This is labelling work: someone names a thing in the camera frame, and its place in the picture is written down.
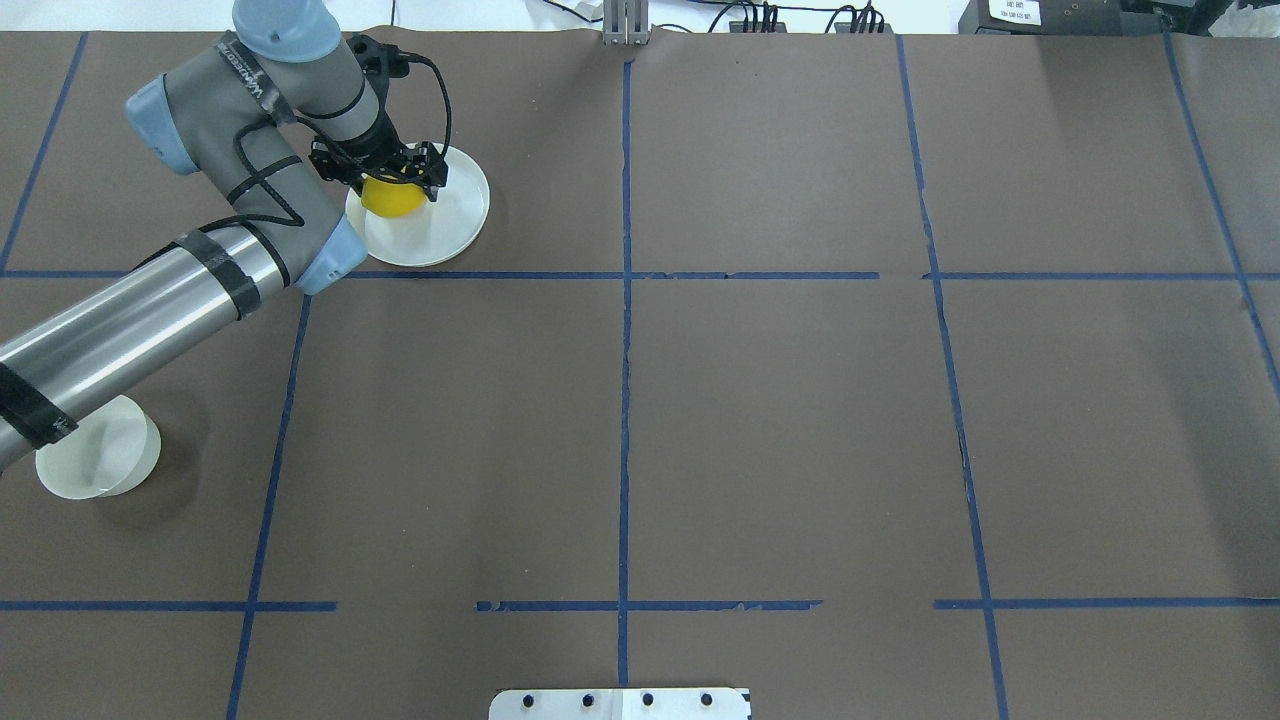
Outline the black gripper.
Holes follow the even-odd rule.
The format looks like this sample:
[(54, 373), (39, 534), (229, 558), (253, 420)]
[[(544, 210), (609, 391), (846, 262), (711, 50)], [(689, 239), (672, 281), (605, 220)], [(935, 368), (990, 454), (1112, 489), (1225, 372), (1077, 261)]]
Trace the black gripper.
[(364, 179), (374, 177), (392, 183), (417, 184), (429, 202), (436, 202), (439, 192), (448, 183), (447, 151), (434, 143), (393, 145), (384, 158), (357, 158), (342, 143), (316, 136), (311, 143), (308, 160), (323, 181), (337, 182), (348, 188), (362, 190)]

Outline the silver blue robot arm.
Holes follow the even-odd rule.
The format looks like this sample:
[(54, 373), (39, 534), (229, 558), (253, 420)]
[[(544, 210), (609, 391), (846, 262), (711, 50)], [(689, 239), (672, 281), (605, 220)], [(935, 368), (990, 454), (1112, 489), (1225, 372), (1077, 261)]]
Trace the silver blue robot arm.
[(3, 279), (102, 282), (3, 341), (3, 465), (69, 445), (108, 401), (366, 249), (330, 187), (434, 195), (389, 87), (440, 76), (324, 1), (237, 1), (198, 35), (78, 37), (3, 240)]

